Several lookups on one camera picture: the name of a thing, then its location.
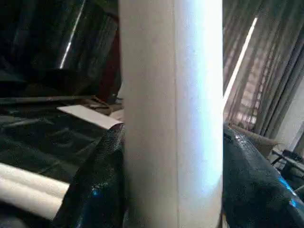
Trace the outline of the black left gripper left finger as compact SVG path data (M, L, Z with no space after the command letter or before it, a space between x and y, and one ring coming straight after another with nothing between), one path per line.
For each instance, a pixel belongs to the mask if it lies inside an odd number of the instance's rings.
M125 213L125 125L106 130L76 172L56 213L54 228L120 228Z

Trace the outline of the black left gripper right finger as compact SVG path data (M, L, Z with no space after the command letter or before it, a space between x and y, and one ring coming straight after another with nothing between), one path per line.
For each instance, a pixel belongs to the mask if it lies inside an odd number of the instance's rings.
M231 228L302 228L304 203L243 134L223 127L223 210Z

